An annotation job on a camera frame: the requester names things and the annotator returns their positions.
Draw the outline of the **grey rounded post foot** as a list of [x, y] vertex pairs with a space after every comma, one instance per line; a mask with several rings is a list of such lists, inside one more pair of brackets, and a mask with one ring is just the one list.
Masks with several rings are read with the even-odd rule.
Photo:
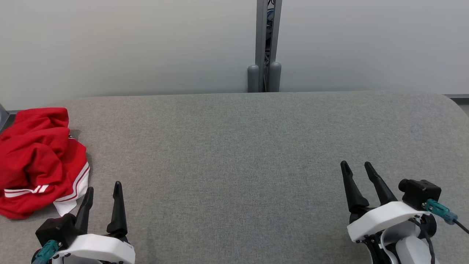
[[279, 92], [280, 91], [280, 75], [281, 75], [281, 63], [272, 62], [269, 65], [269, 79], [267, 92]]
[[248, 92], [259, 92], [259, 73], [258, 65], [250, 65], [247, 69], [247, 89]]

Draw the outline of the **red and white numbered jersey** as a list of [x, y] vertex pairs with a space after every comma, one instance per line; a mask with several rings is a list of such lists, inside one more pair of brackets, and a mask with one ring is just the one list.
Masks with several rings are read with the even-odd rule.
[[0, 215], [22, 220], [52, 205], [62, 217], [88, 187], [86, 148], [63, 142], [12, 142], [0, 147]]

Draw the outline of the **red shorts with white stripe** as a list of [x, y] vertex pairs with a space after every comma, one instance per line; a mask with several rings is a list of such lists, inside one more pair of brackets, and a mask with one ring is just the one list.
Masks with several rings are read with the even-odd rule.
[[34, 190], [60, 182], [68, 123], [62, 107], [19, 112], [14, 124], [0, 134], [0, 189]]

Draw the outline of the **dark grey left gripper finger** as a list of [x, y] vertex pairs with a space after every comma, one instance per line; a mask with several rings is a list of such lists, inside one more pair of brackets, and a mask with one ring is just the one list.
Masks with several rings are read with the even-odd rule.
[[112, 197], [114, 205], [111, 222], [107, 225], [107, 235], [114, 238], [126, 238], [128, 226], [121, 182], [115, 182]]
[[93, 206], [94, 188], [88, 187], [76, 215], [75, 229], [78, 235], [88, 233], [89, 211]]

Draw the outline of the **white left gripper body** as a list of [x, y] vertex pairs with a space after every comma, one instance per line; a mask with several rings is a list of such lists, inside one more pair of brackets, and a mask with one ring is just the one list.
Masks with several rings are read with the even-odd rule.
[[136, 253], [127, 237], [85, 234], [67, 248], [59, 250], [51, 264], [135, 264]]

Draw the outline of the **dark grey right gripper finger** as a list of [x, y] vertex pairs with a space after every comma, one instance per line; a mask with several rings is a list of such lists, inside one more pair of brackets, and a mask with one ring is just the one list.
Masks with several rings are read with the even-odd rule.
[[397, 202], [398, 199], [395, 197], [382, 177], [380, 177], [380, 175], [376, 172], [370, 162], [365, 162], [365, 169], [369, 180], [374, 184], [377, 196], [380, 201], [380, 206], [388, 204], [389, 202]]
[[369, 202], [362, 196], [353, 180], [353, 172], [346, 161], [340, 163], [348, 210], [352, 214], [365, 214]]

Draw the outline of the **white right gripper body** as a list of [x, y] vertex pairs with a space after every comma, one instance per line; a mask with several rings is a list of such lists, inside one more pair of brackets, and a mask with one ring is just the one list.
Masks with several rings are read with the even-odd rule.
[[347, 232], [352, 242], [367, 247], [368, 264], [437, 264], [435, 217], [404, 202], [372, 209], [350, 223]]

